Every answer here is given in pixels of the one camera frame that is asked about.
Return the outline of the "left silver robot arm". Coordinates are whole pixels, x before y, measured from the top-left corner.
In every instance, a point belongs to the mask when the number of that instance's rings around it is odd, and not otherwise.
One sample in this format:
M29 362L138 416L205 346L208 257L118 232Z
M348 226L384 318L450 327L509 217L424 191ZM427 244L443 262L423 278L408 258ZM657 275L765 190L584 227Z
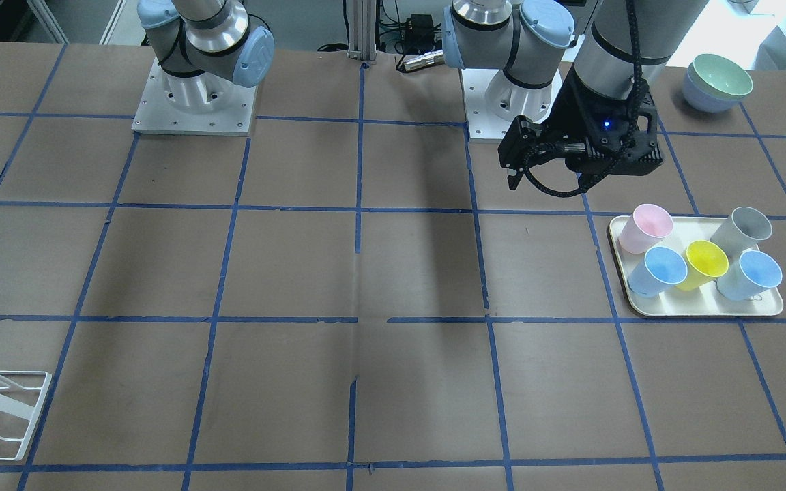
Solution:
M446 65L490 69L509 124L498 146L508 187L528 180L556 198L608 176L642 177L663 164L650 84L676 53L704 1L599 1L576 59L543 122L520 99L549 88L576 19L558 1L453 1L441 25Z

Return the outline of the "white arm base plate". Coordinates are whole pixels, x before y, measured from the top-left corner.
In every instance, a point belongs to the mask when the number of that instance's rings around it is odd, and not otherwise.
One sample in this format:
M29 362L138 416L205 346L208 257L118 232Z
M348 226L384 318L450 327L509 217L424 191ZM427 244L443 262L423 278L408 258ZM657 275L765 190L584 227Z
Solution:
M461 82L469 136L477 143L500 143L516 116L545 121L562 88L559 70L539 89L516 86L499 70L461 70Z
M257 88L214 74L178 78L151 63L132 130L156 136L250 136Z

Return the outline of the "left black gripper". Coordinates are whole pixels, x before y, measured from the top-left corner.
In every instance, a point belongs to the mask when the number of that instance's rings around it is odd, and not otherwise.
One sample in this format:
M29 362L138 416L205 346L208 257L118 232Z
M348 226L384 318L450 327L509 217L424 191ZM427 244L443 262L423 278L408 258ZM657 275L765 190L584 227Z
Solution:
M611 170L615 176L646 176L663 164L657 138L657 108L646 82L640 90L643 97L637 118L645 118L646 124L636 125L632 136L635 142L624 148L621 161ZM624 91L623 100L598 94L581 81L572 66L549 118L542 122L540 142L550 142L552 152L534 156L534 164L563 158L568 170L582 175L599 175L607 170L629 130L629 93ZM516 116L498 146L499 167L509 170L508 189L512 192L522 180L519 170L526 168L527 153L537 144L538 124L527 116Z

